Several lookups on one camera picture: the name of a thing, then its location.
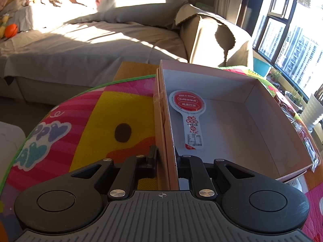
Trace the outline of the yellow plush toy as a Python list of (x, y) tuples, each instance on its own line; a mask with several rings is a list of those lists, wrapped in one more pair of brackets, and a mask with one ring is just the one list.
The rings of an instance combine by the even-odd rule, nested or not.
[(0, 25), (0, 39), (2, 39), (4, 37), (5, 28), (7, 26), (8, 19), (9, 19), (9, 14), (2, 15), (1, 25)]

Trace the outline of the torn cardboard box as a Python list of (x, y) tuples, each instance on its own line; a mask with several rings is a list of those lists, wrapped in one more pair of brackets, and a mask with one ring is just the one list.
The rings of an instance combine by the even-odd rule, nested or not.
[(251, 36), (239, 26), (188, 3), (178, 11), (175, 26), (180, 28), (188, 63), (253, 70)]

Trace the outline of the orange ball toy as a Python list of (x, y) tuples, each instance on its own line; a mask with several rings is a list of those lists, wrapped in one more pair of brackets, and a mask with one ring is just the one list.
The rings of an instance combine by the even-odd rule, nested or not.
[(8, 25), (6, 28), (5, 28), (5, 31), (4, 31), (4, 36), (6, 38), (11, 38), (11, 37), (14, 37), (15, 35), (17, 35), (18, 33), (18, 26), (16, 24), (11, 24), (11, 25)]

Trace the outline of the white ribbed flower pot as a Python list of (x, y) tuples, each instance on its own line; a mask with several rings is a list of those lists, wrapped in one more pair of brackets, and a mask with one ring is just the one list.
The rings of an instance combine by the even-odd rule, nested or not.
[(307, 129), (311, 131), (314, 126), (319, 123), (320, 120), (322, 120), (322, 116), (323, 106), (319, 100), (313, 94), (311, 94), (307, 105), (300, 115), (300, 118)]

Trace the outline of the clear snack packets on mat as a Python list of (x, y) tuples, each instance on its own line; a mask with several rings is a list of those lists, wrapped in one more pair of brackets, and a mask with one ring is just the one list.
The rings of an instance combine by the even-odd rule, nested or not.
[(318, 149), (314, 143), (314, 140), (311, 137), (309, 131), (307, 130), (307, 127), (304, 125), (299, 115), (296, 113), (294, 108), (291, 106), (286, 97), (280, 91), (275, 90), (274, 99), (276, 100), (277, 104), (280, 106), (281, 110), (284, 112), (284, 114), (294, 127), (299, 138), (301, 139), (301, 142), (307, 150), (312, 162), (312, 165), (310, 167), (311, 171), (315, 172), (316, 168), (320, 164), (320, 156), (318, 153)]

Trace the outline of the grey pillow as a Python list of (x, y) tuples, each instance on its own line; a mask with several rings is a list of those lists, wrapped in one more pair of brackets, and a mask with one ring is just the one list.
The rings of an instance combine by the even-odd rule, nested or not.
[(69, 20), (69, 24), (136, 22), (145, 26), (171, 29), (180, 8), (187, 0), (100, 0), (97, 12)]

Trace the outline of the pink cardboard box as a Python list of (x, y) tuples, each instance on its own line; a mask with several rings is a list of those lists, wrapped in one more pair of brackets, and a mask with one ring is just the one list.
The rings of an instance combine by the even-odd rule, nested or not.
[[(205, 103), (193, 114), (194, 134), (171, 106), (174, 91), (189, 91)], [(236, 72), (162, 61), (154, 93), (155, 132), (161, 155), (161, 185), (178, 189), (176, 156), (205, 163), (225, 159), (286, 182), (312, 166), (309, 147), (275, 98), (258, 79)]]

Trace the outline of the teal plastic bucket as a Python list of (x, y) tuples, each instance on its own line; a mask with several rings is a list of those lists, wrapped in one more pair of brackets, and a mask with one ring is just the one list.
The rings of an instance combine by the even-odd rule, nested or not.
[(266, 77), (271, 70), (271, 65), (267, 62), (263, 62), (262, 60), (254, 57), (254, 72), (262, 77)]

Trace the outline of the beige sofa bed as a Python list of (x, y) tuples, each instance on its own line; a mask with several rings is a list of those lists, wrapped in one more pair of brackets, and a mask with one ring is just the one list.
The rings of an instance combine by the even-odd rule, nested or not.
[(128, 22), (69, 24), (1, 42), (1, 95), (54, 104), (76, 88), (110, 82), (123, 62), (187, 61), (177, 27)]

